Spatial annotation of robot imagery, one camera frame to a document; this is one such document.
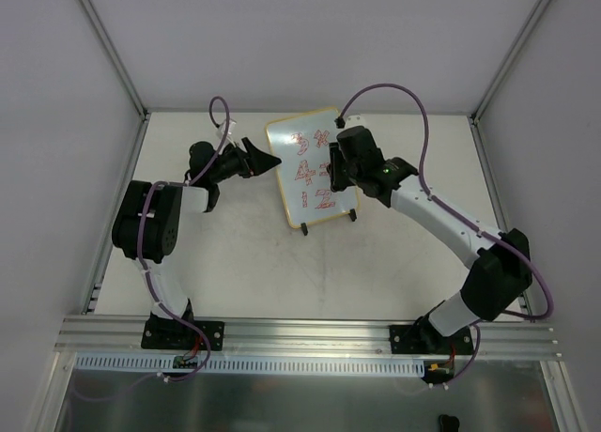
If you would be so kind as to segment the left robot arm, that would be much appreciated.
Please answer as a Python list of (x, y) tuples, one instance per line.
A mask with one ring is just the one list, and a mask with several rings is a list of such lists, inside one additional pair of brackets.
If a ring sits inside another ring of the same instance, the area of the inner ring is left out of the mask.
[(209, 213), (220, 197), (219, 184), (233, 176), (258, 177), (282, 163), (250, 139), (220, 145), (206, 141), (189, 149), (189, 168), (181, 182), (129, 183), (112, 227), (112, 243), (133, 261), (145, 279), (151, 317), (163, 320), (163, 336), (174, 347), (196, 336), (190, 299), (168, 269), (184, 213)]

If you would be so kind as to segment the yellow framed whiteboard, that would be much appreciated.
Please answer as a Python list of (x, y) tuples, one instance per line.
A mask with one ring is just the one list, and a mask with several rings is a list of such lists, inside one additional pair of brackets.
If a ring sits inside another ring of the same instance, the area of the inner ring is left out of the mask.
[(329, 143), (336, 135), (338, 110), (323, 108), (281, 118), (266, 125), (265, 131), (273, 156), (282, 163), (276, 176), (288, 224), (301, 230), (307, 226), (349, 217), (359, 209), (359, 194), (354, 187), (343, 192), (331, 190), (327, 167)]

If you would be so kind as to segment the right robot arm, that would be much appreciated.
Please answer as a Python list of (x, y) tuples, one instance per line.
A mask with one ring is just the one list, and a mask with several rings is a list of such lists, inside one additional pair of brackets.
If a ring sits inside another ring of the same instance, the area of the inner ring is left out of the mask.
[(532, 283), (523, 257), (528, 239), (516, 229), (481, 229), (474, 220), (436, 203), (421, 185), (418, 170), (399, 157), (385, 159), (372, 133), (354, 126), (330, 145), (331, 187), (358, 187), (383, 206), (404, 214), (445, 244), (468, 269), (458, 292), (419, 317), (405, 338), (431, 352), (450, 346), (455, 333), (492, 321)]

